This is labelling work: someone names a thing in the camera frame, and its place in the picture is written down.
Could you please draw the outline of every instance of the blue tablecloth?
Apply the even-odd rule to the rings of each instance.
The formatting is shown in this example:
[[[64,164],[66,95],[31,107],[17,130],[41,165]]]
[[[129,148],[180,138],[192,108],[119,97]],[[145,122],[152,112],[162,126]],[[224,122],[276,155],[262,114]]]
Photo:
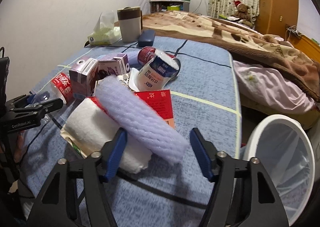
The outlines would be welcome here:
[[[137,51],[137,46],[122,41],[108,47],[83,48],[57,66],[33,89],[43,89],[56,74],[68,68],[82,56],[98,57],[114,52]],[[238,158],[241,136],[241,109],[237,82],[230,53],[219,47],[199,42],[156,37],[154,47],[178,53],[181,71],[167,87],[172,93],[176,130],[189,139],[190,130],[198,127],[206,140],[218,150]],[[41,132],[41,127],[28,130],[25,145],[36,135],[22,163],[21,172],[34,195],[59,158],[77,159],[74,150],[60,136],[63,125],[79,104],[74,101],[54,115]],[[198,226],[212,192],[212,184],[202,176],[195,155],[189,147],[180,164],[169,165],[156,155],[149,167],[139,174],[128,174],[154,191],[138,187],[115,177],[105,185],[108,201],[119,227],[182,227]],[[78,183],[79,192],[83,183]],[[169,194],[164,198],[157,190]],[[85,202],[80,205],[83,225],[89,226]]]

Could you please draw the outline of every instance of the brown blanket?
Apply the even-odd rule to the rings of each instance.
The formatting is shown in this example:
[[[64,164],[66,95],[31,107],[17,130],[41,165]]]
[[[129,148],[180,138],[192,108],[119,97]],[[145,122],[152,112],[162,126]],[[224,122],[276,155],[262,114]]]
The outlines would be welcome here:
[[[320,64],[301,51],[280,45],[269,35],[236,24],[188,12],[170,11],[143,16],[143,27],[157,36],[209,43],[228,50],[234,60],[277,69],[317,102],[320,101]]]

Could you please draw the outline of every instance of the trash can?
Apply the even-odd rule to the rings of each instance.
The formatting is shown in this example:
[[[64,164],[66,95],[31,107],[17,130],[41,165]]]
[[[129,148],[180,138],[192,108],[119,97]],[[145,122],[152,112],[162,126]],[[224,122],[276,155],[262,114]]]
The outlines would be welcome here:
[[[305,208],[315,178],[315,158],[306,133],[296,120],[271,115],[257,125],[243,149],[243,160],[261,160],[291,226]]]

